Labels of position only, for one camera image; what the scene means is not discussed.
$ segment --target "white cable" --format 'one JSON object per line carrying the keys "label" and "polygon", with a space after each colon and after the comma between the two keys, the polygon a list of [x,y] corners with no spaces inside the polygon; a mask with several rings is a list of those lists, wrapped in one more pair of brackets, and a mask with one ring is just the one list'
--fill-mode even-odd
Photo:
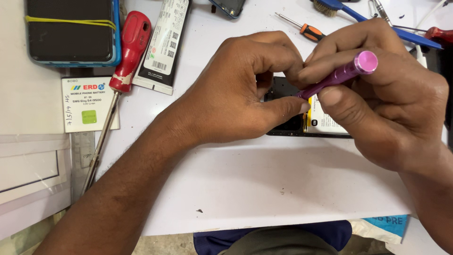
{"label": "white cable", "polygon": [[[420,23],[417,25],[417,29],[420,29],[420,27],[422,26],[422,24],[431,16],[431,14],[433,14],[433,12],[435,10],[437,10],[437,8],[439,8],[441,5],[443,5],[443,3],[445,3],[445,1],[447,0],[442,0],[440,1],[430,12],[427,13],[427,15],[425,15],[425,17],[420,21]],[[423,53],[422,53],[422,49],[420,48],[420,45],[416,45],[415,46],[415,49],[417,50],[417,60],[420,62],[423,58]]]}

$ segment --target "fingernail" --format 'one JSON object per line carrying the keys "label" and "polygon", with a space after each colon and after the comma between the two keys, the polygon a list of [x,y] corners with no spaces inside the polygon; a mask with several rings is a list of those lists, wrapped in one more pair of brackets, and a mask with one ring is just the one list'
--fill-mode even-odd
{"label": "fingernail", "polygon": [[318,99],[324,106],[333,106],[342,98],[343,92],[337,86],[324,88],[318,93]]}
{"label": "fingernail", "polygon": [[313,57],[313,52],[308,55],[307,59],[305,60],[305,63],[310,62],[311,58]]}
{"label": "fingernail", "polygon": [[300,107],[300,112],[299,114],[303,114],[308,112],[308,110],[311,108],[311,105],[308,102],[304,102],[302,106]]}
{"label": "fingernail", "polygon": [[306,67],[299,72],[299,81],[307,83],[307,74],[309,73],[309,67]]}

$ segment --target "white table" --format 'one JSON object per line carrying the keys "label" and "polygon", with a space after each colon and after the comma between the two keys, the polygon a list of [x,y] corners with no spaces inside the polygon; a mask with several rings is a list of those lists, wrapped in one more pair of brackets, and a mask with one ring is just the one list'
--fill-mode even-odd
{"label": "white table", "polygon": [[[393,24],[415,27],[436,1],[382,0]],[[126,0],[157,20],[160,1]],[[369,17],[367,1],[348,4]],[[424,28],[452,29],[447,9],[438,10]],[[133,87],[120,100],[121,129],[111,132],[104,146],[99,177],[142,130],[195,81],[220,43],[232,36],[282,30],[306,58],[315,43],[280,12],[329,34],[355,20],[339,12],[336,18],[318,13],[308,0],[247,0],[239,19],[208,0],[192,5],[178,64],[173,96]],[[171,174],[149,215],[142,235],[276,226],[344,220],[413,212],[399,176],[363,158],[349,139],[266,136],[229,144],[208,144],[188,153]]]}

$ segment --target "yellow rubber band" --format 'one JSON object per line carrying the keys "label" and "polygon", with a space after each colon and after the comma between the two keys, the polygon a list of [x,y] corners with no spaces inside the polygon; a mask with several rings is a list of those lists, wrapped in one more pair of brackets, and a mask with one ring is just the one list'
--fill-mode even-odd
{"label": "yellow rubber band", "polygon": [[47,18],[35,18],[30,16],[25,16],[27,22],[68,22],[68,23],[77,23],[77,24],[86,24],[86,25],[98,25],[98,26],[107,26],[116,30],[115,23],[110,20],[58,20],[58,19],[47,19]]}

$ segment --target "green label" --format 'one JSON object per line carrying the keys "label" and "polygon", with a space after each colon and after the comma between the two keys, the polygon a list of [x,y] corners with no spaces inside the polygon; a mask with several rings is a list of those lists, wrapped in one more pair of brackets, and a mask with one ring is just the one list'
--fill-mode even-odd
{"label": "green label", "polygon": [[82,112],[82,123],[83,124],[93,124],[96,123],[96,110],[83,111]]}

